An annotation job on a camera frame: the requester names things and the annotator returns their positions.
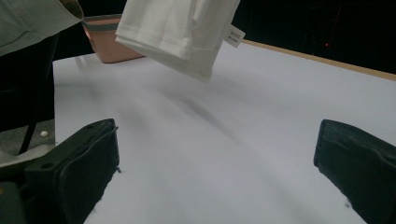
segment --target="dark background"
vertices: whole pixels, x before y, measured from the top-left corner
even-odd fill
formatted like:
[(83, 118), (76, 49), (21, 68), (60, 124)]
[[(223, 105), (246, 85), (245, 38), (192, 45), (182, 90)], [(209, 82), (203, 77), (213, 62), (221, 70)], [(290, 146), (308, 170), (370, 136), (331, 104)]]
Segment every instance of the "dark background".
[[(122, 13), (126, 0), (79, 0), (86, 17)], [(245, 39), (396, 74), (396, 3), (388, 1), (241, 0), (233, 25)], [(35, 106), (34, 47), (0, 57), (0, 132), (28, 124)], [(93, 53), (82, 25), (60, 33), (54, 60)], [(39, 120), (53, 119), (49, 74)]]

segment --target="clothing tag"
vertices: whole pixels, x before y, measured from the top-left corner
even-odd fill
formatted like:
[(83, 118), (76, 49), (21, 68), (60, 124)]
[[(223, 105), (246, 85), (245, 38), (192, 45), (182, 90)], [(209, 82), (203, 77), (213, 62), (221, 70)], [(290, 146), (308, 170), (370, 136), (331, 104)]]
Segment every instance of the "clothing tag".
[(245, 33), (238, 28), (234, 27), (233, 25), (230, 24), (228, 28), (228, 32), (226, 33), (224, 40), (234, 46), (235, 48), (238, 48), (239, 44), (241, 41), (244, 39)]

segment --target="white garment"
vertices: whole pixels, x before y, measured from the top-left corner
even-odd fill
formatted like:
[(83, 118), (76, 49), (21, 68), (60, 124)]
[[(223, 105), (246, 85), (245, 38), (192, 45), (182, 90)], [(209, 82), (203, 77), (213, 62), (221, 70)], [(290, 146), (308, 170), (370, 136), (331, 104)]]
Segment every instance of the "white garment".
[(207, 82), (240, 0), (128, 0), (117, 41)]
[(64, 2), (74, 8), (76, 15), (58, 0), (1, 0), (0, 56), (36, 44), (80, 22), (83, 14), (78, 1)]

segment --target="white table surface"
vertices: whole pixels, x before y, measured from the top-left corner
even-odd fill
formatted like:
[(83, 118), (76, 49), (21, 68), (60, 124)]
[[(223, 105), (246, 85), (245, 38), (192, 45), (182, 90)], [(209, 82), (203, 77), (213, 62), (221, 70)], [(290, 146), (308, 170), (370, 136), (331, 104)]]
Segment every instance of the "white table surface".
[(320, 122), (396, 146), (396, 82), (246, 44), (223, 44), (208, 84), (94, 54), (54, 75), (58, 142), (100, 119), (120, 127), (122, 173), (90, 224), (364, 223), (313, 164)]

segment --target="brown box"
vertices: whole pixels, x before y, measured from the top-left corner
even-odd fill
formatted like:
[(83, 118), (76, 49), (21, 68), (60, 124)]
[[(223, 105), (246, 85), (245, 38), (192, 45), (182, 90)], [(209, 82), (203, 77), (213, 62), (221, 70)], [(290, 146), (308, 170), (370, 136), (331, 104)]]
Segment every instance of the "brown box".
[(103, 63), (118, 63), (144, 57), (142, 54), (116, 42), (116, 30), (121, 14), (86, 17), (82, 20), (85, 34), (93, 51)]

